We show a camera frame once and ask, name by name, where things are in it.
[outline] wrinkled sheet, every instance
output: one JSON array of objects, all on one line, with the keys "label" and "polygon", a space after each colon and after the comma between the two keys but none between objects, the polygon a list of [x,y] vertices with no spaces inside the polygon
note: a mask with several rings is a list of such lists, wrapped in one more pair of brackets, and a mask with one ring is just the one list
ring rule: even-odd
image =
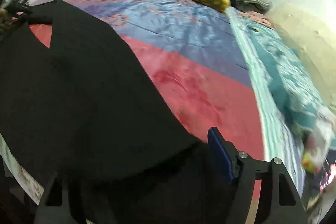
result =
[{"label": "wrinkled sheet", "polygon": [[[51,0],[38,0],[35,4],[47,1]],[[268,131],[262,131],[263,115],[259,118],[259,113],[263,110],[257,107],[249,68],[225,14],[191,0],[64,1],[116,30],[191,134],[206,142],[208,129],[217,126],[238,150],[255,159],[269,160],[269,143],[277,146],[279,140],[267,141]],[[30,27],[50,47],[52,27]],[[292,154],[283,152],[283,146],[279,146],[277,155],[295,160]],[[7,157],[7,165],[18,165],[5,148],[2,156]],[[22,184],[32,180],[25,173]],[[28,188],[28,194],[38,203],[43,189],[36,194],[36,190]]]}]

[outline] blue gripper pad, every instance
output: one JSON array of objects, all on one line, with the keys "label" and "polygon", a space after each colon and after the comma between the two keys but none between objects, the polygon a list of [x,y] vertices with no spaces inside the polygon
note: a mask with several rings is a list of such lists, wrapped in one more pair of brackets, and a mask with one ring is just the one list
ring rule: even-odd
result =
[{"label": "blue gripper pad", "polygon": [[222,174],[229,181],[232,181],[235,178],[232,173],[232,162],[224,147],[221,145],[221,142],[218,139],[216,132],[212,128],[210,128],[208,131],[208,144],[210,146],[211,152],[215,155]]}]

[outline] metal screw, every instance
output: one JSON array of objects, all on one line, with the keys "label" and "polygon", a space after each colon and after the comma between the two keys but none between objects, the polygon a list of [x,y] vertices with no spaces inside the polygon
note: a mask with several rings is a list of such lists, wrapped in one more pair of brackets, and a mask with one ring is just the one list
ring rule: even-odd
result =
[{"label": "metal screw", "polygon": [[281,164],[282,163],[282,160],[279,159],[279,158],[274,158],[273,161],[274,161],[275,164]]},{"label": "metal screw", "polygon": [[239,152],[238,156],[241,157],[242,159],[247,158],[247,153],[246,152]]}]

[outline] black garment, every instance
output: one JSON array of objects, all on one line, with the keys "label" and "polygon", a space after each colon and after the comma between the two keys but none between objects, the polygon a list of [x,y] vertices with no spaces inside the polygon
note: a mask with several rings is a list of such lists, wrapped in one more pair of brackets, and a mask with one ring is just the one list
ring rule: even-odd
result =
[{"label": "black garment", "polygon": [[52,20],[50,49],[28,23],[3,42],[0,132],[42,185],[59,168],[122,178],[198,142],[110,25],[61,0],[33,11]]},{"label": "black garment", "polygon": [[55,170],[80,177],[97,224],[223,222],[232,187],[130,47],[61,0],[33,10],[50,49],[28,23],[0,46],[0,132],[18,162],[44,186]]}]

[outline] bed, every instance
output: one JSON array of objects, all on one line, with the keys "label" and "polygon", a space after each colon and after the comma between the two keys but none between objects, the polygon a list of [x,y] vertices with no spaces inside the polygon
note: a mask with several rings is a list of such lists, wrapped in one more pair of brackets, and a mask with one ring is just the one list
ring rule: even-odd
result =
[{"label": "bed", "polygon": [[[289,131],[273,101],[267,73],[237,10],[230,7],[225,15],[191,0],[64,1],[116,30],[191,134],[206,142],[208,129],[217,126],[226,140],[255,159],[281,158],[302,194],[302,141]],[[50,26],[30,28],[50,45]],[[43,187],[20,166],[1,136],[0,153],[38,204]]]}]

